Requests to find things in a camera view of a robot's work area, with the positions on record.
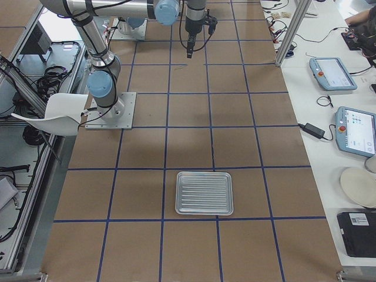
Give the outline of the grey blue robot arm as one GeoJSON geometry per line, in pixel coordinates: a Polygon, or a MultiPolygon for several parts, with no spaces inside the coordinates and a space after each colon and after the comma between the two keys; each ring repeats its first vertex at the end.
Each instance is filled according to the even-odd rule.
{"type": "Polygon", "coordinates": [[[96,102],[98,117],[119,119],[124,103],[117,91],[121,71],[119,58],[110,50],[116,32],[135,39],[137,31],[150,19],[163,26],[179,22],[187,40],[180,41],[191,58],[198,34],[208,27],[213,34],[217,20],[209,14],[206,1],[42,1],[56,16],[70,19],[79,32],[92,60],[94,73],[88,89],[96,102]]]}

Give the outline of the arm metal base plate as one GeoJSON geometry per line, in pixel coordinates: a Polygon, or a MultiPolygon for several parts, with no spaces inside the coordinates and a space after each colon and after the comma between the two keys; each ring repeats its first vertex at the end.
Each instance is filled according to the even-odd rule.
{"type": "Polygon", "coordinates": [[[115,18],[110,39],[114,41],[144,41],[146,26],[146,18],[115,18]]]}
{"type": "Polygon", "coordinates": [[[115,105],[107,112],[107,109],[98,107],[92,99],[91,107],[96,110],[88,113],[87,123],[84,124],[87,130],[131,130],[136,105],[136,92],[122,92],[118,94],[115,105]]]}

